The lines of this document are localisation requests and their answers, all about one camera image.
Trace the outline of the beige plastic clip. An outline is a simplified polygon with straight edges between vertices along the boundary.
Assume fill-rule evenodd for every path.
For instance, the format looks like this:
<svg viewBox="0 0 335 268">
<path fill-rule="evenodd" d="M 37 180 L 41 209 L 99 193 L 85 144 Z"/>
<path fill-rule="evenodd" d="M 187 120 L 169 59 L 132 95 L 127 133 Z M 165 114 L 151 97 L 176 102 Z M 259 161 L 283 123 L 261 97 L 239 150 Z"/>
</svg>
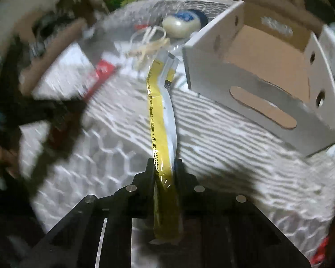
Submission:
<svg viewBox="0 0 335 268">
<path fill-rule="evenodd" d="M 134 68 L 136 70 L 141 70 L 143 68 L 144 62 L 147 56 L 151 56 L 161 48 L 170 44 L 169 38 L 163 38 L 160 40 L 156 40 L 154 42 L 149 42 L 144 45 L 140 45 L 135 47 L 128 52 L 125 53 L 126 57 L 135 57 Z"/>
</svg>

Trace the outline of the patterned grey table cloth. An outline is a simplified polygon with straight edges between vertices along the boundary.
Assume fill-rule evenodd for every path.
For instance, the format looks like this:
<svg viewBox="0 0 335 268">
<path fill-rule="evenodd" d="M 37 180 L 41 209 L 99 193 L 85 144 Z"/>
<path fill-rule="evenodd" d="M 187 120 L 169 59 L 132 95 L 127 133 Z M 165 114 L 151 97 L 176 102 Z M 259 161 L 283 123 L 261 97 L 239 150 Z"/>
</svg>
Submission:
<svg viewBox="0 0 335 268">
<path fill-rule="evenodd" d="M 65 148 L 48 145 L 49 125 L 23 127 L 22 174 L 50 230 L 85 195 L 110 195 L 151 156 L 145 71 L 126 67 L 103 84 Z M 216 191 L 241 192 L 310 260 L 335 213 L 335 147 L 309 158 L 270 132 L 199 94 L 184 66 L 172 85 L 177 155 Z"/>
</svg>

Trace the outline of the white cardboard box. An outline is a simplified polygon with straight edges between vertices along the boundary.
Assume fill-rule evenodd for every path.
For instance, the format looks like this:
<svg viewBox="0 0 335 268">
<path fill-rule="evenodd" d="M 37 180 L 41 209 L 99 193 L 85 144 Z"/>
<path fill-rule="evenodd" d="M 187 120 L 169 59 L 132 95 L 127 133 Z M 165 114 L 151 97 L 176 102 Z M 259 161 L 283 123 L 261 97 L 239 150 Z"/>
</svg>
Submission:
<svg viewBox="0 0 335 268">
<path fill-rule="evenodd" d="M 183 47 L 188 87 L 310 156 L 335 144 L 335 81 L 315 33 L 237 1 Z"/>
</svg>

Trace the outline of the clear tape roll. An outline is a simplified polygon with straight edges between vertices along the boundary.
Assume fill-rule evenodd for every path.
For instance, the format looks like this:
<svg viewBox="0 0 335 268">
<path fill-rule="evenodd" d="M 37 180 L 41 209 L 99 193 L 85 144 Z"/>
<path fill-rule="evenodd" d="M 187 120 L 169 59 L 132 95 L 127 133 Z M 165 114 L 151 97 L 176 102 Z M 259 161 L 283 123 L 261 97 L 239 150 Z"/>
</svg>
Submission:
<svg viewBox="0 0 335 268">
<path fill-rule="evenodd" d="M 207 16 L 199 10 L 188 9 L 169 14 L 162 21 L 167 35 L 174 39 L 185 39 L 200 31 L 208 23 Z"/>
</svg>

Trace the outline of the red snack wrapper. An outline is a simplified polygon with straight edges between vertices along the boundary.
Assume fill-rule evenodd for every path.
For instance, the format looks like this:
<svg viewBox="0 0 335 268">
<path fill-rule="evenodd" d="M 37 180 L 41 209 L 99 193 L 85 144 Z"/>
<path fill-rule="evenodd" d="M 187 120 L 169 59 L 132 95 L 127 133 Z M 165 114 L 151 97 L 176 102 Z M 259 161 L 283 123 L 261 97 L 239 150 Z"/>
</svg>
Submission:
<svg viewBox="0 0 335 268">
<path fill-rule="evenodd" d="M 83 100 L 88 102 L 95 92 L 116 72 L 117 67 L 106 60 L 100 60 L 94 72 L 84 84 Z"/>
</svg>

